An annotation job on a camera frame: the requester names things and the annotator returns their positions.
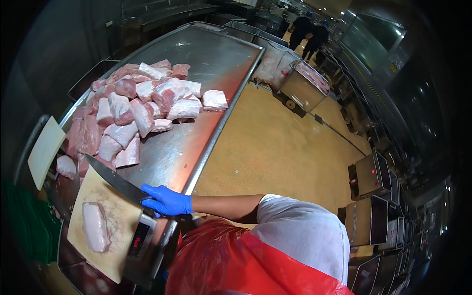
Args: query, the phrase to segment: stainless steel table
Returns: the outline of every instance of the stainless steel table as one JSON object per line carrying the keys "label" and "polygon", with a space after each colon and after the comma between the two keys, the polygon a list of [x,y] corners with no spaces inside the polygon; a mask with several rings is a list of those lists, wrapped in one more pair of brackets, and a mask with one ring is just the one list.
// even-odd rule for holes
{"label": "stainless steel table", "polygon": [[[151,64],[168,59],[172,64],[189,64],[191,68],[187,79],[200,82],[202,93],[217,89],[224,91],[229,98],[229,108],[226,111],[203,112],[192,123],[175,124],[171,131],[142,139],[141,164],[117,169],[117,172],[137,187],[143,183],[152,186],[167,185],[175,191],[191,194],[223,126],[263,52],[262,47],[227,34],[186,25],[138,49],[105,73],[102,78],[107,78],[126,63]],[[61,121],[60,126],[65,131],[70,129],[72,116],[77,108],[85,105],[89,92],[87,90],[79,98]],[[78,175],[74,180],[59,176],[55,182],[55,192],[62,208],[72,208],[79,186]]]}

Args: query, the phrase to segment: white shirt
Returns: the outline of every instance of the white shirt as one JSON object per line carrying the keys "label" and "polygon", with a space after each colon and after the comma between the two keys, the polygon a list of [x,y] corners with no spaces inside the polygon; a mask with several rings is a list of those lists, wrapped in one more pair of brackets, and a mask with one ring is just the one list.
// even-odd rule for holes
{"label": "white shirt", "polygon": [[265,195],[250,233],[265,244],[347,285],[349,239],[336,215],[310,202]]}

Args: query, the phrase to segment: digital scale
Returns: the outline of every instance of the digital scale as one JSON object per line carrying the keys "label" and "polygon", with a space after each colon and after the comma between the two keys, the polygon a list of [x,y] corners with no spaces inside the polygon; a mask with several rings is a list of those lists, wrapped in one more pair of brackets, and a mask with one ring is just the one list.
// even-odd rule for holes
{"label": "digital scale", "polygon": [[123,275],[150,290],[176,228],[177,221],[173,219],[155,219],[142,214],[129,247]]}

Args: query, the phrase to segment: dark uniform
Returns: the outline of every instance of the dark uniform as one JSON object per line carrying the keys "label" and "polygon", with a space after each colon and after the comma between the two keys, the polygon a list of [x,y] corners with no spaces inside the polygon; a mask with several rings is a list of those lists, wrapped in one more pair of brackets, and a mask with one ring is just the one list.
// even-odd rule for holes
{"label": "dark uniform", "polygon": [[297,18],[293,25],[295,26],[295,30],[292,32],[292,36],[290,36],[289,48],[291,50],[295,50],[305,36],[313,30],[313,24],[307,17]]}
{"label": "dark uniform", "polygon": [[313,53],[318,50],[324,43],[328,42],[328,30],[322,25],[316,25],[313,29],[313,37],[311,37],[303,50],[302,58],[305,59],[305,56],[308,52],[308,60],[312,57]]}

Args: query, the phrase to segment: cart wheel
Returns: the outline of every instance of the cart wheel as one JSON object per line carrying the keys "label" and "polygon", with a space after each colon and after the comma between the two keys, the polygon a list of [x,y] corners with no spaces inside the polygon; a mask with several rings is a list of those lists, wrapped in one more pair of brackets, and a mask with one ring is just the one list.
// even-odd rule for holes
{"label": "cart wheel", "polygon": [[295,102],[294,102],[293,100],[287,100],[287,102],[285,103],[285,105],[286,105],[289,109],[291,109],[291,110],[293,110],[293,109],[295,108],[295,106],[296,106],[296,104],[295,104]]}

